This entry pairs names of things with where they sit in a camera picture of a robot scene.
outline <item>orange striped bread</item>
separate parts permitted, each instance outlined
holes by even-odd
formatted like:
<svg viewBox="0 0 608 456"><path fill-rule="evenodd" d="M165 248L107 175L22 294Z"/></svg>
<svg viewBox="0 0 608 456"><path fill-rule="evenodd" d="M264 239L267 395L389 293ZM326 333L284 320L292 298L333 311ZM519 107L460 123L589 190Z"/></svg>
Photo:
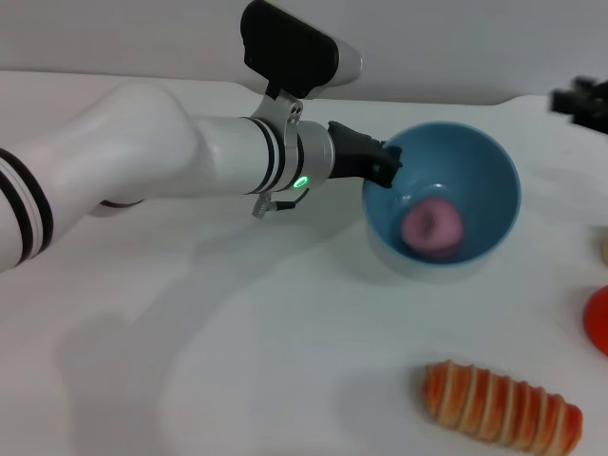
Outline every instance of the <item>orange striped bread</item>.
<svg viewBox="0 0 608 456"><path fill-rule="evenodd" d="M558 394L474 366L451 361L427 366L423 394L438 424L482 442L565 456L582 434L580 409Z"/></svg>

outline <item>white tabletop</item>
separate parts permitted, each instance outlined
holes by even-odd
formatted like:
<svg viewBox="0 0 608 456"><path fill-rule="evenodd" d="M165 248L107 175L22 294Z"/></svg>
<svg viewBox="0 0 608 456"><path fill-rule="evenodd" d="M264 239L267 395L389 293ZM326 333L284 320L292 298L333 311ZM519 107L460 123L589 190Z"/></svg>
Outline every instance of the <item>white tabletop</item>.
<svg viewBox="0 0 608 456"><path fill-rule="evenodd" d="M0 72L0 144L61 124L124 80ZM191 113L243 116L259 101L239 85L158 81ZM580 313L608 283L597 245L606 138L547 114L543 97L313 101L304 113L377 138L427 121L481 128L520 172L515 228L448 276L380 259L359 180L330 181L262 221L253 197L86 217L0 275L0 454L511 454L429 422L412 378L447 358L562 394L584 414L575 454L605 454L608 358Z"/></svg>

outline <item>bowl rim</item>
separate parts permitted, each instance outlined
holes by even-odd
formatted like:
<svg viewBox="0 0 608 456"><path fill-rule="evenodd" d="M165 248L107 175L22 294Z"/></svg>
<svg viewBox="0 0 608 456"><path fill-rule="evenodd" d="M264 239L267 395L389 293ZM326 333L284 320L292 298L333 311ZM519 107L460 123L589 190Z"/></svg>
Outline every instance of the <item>bowl rim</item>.
<svg viewBox="0 0 608 456"><path fill-rule="evenodd" d="M401 258L405 258L408 261L412 261L414 263L417 264L422 264L424 266L427 267L436 267L436 268L446 268L446 267L456 267L456 266L460 266L463 264L467 264L467 263L472 263L474 261L478 261L480 259L482 259L483 257L488 256L490 253L492 253L494 250L496 250L498 248L499 245L501 245L504 240L506 239L506 237L509 235L509 233L511 233L511 230L513 229L513 226L515 226L515 222L517 221L517 218L520 214L520 208L522 206L522 182L520 181L520 175L517 171L517 167L515 166L515 163L513 162L513 159L511 159L511 156L506 152L506 149L498 142L496 141L494 138L492 138L490 135L488 135L487 133L483 132L482 130L480 130L479 128L472 126L472 125L468 125L466 123L458 123L458 122L446 122L446 121L439 121L439 122L424 122L424 123L418 123L416 125L410 126L402 131L400 131L399 133L393 135L388 141L386 141L383 146L384 147L388 147L391 145L391 143L393 141L395 141L398 137L409 133L413 130L417 130L419 128L423 128L426 126L440 126L440 125L449 125L449 126L458 126L467 130L470 130L474 133L477 133L483 137L485 137L486 139L490 140L492 143L494 143L494 145L503 153L503 156L506 158L506 161L509 163L509 167L513 173L513 176L515 177L515 183L516 183L516 188L517 188L517 204L515 206L515 213L513 214L513 219L511 220L511 223L509 224L508 228L506 229L506 231L504 232L504 234L494 243L494 245L492 245L489 249L485 250L484 252L481 252L479 255L474 256L473 258L468 258L468 259L464 259L462 261L457 261L457 262L453 262L453 263L442 263L442 262L433 262L433 261L426 261L422 258L416 258L414 256L406 256L403 253L395 250L381 235L380 233L378 233L378 230L376 229L376 227L373 225L373 223L371 223L371 216L370 213L368 211L368 205L366 204L366 199L365 199L365 194L366 194L366 188L368 188L370 185L375 185L373 182L369 181L369 180L364 180L363 181L363 185L362 185L362 189L361 189L361 201L363 204L363 212L365 214L365 218L366 218L366 223L368 224L368 226L371 228L373 234L380 239L380 242L382 242L382 244L384 244L385 247L387 247L393 254L398 255Z"/></svg>

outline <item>white robotic arm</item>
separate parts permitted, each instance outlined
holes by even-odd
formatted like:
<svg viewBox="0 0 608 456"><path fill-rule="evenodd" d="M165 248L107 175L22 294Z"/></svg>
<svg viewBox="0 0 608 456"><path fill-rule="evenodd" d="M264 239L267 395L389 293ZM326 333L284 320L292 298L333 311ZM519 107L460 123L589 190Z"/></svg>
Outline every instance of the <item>white robotic arm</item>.
<svg viewBox="0 0 608 456"><path fill-rule="evenodd" d="M273 30L286 25L301 38L294 60L320 68L303 79L284 71L293 63L264 55L269 43L282 46ZM250 118L191 117L165 88L130 83L60 130L0 149L0 271L43 252L100 203L258 194L261 218L277 208L272 194L293 186L353 176L390 186L399 150L339 123L328 130L299 121L294 93L352 79L361 69L356 51L260 0L243 14L241 33L245 62L269 79Z"/></svg>

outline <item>green led light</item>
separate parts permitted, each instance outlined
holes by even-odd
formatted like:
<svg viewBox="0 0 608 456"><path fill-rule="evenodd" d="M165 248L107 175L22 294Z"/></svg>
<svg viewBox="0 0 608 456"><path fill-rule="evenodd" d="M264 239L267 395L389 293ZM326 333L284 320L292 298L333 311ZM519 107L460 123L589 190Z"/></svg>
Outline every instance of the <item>green led light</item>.
<svg viewBox="0 0 608 456"><path fill-rule="evenodd" d="M295 181L294 188L303 187L308 183L308 178L306 176L302 176L300 179Z"/></svg>

